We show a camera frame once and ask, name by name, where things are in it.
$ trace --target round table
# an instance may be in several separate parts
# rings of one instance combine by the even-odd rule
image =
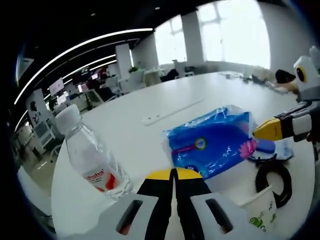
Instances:
[[[170,115],[152,125],[141,120],[159,113],[169,113],[192,103],[203,101]],[[95,130],[115,158],[128,172],[139,189],[146,175],[171,167],[162,148],[163,130],[184,124],[213,109],[236,105],[251,111],[258,124],[297,105],[293,94],[280,95],[267,87],[226,79],[220,73],[208,73],[180,78],[144,88],[104,103],[85,113],[83,122]],[[312,145],[293,143],[295,157],[287,168],[292,178],[292,197],[277,210],[274,233],[288,238],[306,220],[315,184],[315,163]],[[257,168],[247,160],[215,176],[210,189],[239,204],[256,194]],[[268,176],[275,192],[280,193],[280,177]],[[166,239],[184,239],[179,218],[172,201],[172,216]],[[51,210],[58,237],[85,233],[98,223],[99,215],[111,205],[101,192],[92,187],[70,165],[66,143],[62,144],[53,175]]]

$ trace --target water bottle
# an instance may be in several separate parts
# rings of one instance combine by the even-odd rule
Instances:
[[[65,136],[70,164],[84,179],[115,200],[132,191],[128,174],[97,134],[82,122],[77,105],[67,107],[55,119]]]

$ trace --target cable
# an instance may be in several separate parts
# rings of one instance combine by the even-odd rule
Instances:
[[[291,176],[288,169],[278,160],[271,160],[261,163],[261,166],[255,177],[255,189],[257,193],[269,186],[267,175],[268,173],[278,174],[283,181],[283,192],[278,195],[273,192],[276,207],[279,209],[286,205],[292,196]]]

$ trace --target paper cup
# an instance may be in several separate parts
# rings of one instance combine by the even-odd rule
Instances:
[[[247,210],[249,223],[264,232],[274,230],[277,206],[271,185],[239,206]]]

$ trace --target bottle cap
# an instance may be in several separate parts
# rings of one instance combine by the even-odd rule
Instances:
[[[72,128],[79,124],[80,121],[80,112],[75,104],[68,106],[55,117],[56,126],[63,135],[66,135]]]

